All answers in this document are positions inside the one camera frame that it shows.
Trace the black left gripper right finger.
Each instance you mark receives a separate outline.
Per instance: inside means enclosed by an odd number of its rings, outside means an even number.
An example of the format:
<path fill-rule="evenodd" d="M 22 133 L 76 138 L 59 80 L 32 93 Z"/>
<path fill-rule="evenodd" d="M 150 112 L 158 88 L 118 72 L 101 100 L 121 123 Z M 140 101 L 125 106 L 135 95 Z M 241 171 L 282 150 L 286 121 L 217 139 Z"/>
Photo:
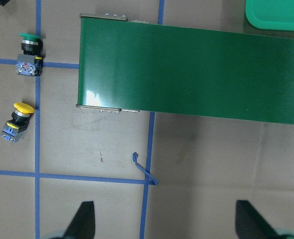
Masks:
<path fill-rule="evenodd" d="M 235 232 L 239 239 L 279 239 L 274 228 L 247 200 L 237 200 Z"/>

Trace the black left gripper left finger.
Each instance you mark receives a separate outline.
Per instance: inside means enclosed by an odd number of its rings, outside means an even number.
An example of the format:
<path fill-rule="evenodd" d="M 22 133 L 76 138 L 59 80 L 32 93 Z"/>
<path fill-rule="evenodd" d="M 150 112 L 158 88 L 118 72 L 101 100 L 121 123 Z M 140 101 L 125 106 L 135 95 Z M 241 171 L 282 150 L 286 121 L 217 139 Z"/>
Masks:
<path fill-rule="evenodd" d="M 93 239 L 95 236 L 95 207 L 93 201 L 82 202 L 64 232 L 63 239 Z"/>

